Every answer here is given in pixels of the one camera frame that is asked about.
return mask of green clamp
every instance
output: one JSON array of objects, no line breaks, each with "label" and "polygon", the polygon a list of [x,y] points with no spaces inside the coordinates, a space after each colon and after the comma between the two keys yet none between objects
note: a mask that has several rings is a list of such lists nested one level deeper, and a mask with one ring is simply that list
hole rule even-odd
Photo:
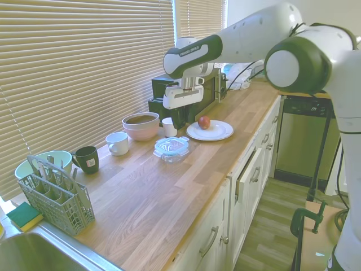
[{"label": "green clamp", "polygon": [[308,217],[312,220],[315,221],[315,226],[312,229],[313,233],[317,233],[318,232],[318,227],[321,224],[322,220],[323,220],[323,211],[325,210],[325,206],[326,206],[326,202],[323,200],[320,206],[320,210],[318,211],[318,213],[314,213],[311,212],[310,210],[307,210],[305,208],[299,208],[297,209],[292,217],[292,221],[291,221],[291,226],[290,226],[290,230],[291,233],[295,236],[298,237],[298,233],[300,231],[300,225],[301,221],[304,217]]}]

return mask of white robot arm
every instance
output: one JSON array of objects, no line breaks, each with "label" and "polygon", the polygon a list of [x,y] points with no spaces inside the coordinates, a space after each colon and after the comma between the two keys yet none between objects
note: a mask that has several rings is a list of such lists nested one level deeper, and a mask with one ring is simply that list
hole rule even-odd
[{"label": "white robot arm", "polygon": [[345,152],[350,212],[326,270],[361,270],[361,51],[356,48],[355,36],[336,26],[303,25],[298,9],[281,3],[203,40],[180,40],[182,44],[177,42],[178,48],[164,56],[165,72],[179,82],[166,89],[168,104],[176,97],[182,105],[200,101],[203,90],[197,78],[213,67],[212,62],[265,59],[266,78],[275,88],[329,93]]}]

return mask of red apple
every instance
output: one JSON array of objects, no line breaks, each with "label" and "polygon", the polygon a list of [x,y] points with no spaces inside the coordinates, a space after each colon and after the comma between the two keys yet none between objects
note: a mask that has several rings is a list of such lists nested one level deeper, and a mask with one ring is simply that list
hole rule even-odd
[{"label": "red apple", "polygon": [[210,119],[207,116],[200,117],[198,119],[198,125],[202,129],[208,129],[210,127]]}]

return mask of light blue bowl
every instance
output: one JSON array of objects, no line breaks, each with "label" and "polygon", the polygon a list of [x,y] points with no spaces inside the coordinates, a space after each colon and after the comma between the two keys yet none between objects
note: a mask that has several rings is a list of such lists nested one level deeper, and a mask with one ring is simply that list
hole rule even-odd
[{"label": "light blue bowl", "polygon": [[[51,155],[52,157],[54,157],[54,164],[57,167],[61,167],[61,161],[63,161],[64,170],[68,173],[70,173],[72,171],[72,165],[73,165],[72,155],[69,152],[67,152],[67,151],[48,151],[48,152],[44,152],[43,154],[38,154],[36,156],[39,157],[40,159],[47,161],[46,158],[48,155]],[[36,168],[38,168],[38,165],[36,162],[34,162],[34,165]],[[26,161],[22,162],[16,168],[15,177],[20,180],[32,173],[33,173],[32,166],[26,160]]]}]

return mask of open drawer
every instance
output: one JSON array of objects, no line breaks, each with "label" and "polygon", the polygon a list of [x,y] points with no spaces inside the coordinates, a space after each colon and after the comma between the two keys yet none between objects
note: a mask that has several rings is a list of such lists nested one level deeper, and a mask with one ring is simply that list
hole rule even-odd
[{"label": "open drawer", "polygon": [[236,181],[233,219],[233,264],[241,251],[245,236],[259,201],[261,185],[262,149],[255,149]]}]

